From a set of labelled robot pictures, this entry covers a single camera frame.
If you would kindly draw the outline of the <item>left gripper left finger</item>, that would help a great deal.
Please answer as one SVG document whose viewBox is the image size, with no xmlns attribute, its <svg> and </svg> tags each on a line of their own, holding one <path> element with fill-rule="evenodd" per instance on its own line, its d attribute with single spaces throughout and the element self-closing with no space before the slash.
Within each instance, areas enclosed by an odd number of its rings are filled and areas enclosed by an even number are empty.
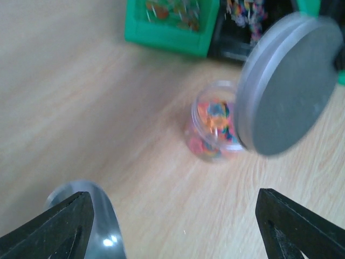
<svg viewBox="0 0 345 259">
<path fill-rule="evenodd" d="M 94 220 L 91 195 L 77 192 L 1 237 L 1 258 L 84 258 Z"/>
</svg>

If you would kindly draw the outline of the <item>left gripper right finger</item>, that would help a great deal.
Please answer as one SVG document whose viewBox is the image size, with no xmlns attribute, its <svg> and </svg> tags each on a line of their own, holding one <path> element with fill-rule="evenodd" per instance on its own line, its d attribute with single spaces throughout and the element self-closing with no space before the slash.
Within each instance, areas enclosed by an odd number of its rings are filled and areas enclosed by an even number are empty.
<svg viewBox="0 0 345 259">
<path fill-rule="evenodd" d="M 344 258 L 344 229 L 274 189 L 259 190 L 255 214 L 268 258 Z"/>
</svg>

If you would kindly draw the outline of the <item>silver metal scoop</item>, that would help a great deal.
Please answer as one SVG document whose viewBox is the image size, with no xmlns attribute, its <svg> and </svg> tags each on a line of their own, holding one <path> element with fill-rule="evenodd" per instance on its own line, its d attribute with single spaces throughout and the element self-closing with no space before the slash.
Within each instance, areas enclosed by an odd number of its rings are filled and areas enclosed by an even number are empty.
<svg viewBox="0 0 345 259">
<path fill-rule="evenodd" d="M 94 220 L 85 258 L 127 258 L 115 210 L 106 192 L 95 182 L 75 180 L 57 187 L 47 198 L 47 210 L 76 192 L 88 192 Z"/>
</svg>

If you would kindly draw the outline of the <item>silver metal jar lid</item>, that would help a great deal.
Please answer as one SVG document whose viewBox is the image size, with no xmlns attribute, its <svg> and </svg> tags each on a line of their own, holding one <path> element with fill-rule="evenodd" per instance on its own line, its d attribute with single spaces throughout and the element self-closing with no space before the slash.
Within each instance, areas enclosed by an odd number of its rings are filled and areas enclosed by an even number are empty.
<svg viewBox="0 0 345 259">
<path fill-rule="evenodd" d="M 261 37 L 245 62 L 233 112 L 240 144 L 280 154 L 315 125 L 335 89 L 335 57 L 343 45 L 328 17 L 290 13 Z"/>
</svg>

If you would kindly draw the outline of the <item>black candy bin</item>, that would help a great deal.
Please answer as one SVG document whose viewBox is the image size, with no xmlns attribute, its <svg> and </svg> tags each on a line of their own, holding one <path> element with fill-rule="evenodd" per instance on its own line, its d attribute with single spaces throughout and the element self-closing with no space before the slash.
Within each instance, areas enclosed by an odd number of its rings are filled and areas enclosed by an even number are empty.
<svg viewBox="0 0 345 259">
<path fill-rule="evenodd" d="M 272 18 L 271 1 L 220 1 L 208 57 L 244 62 Z"/>
</svg>

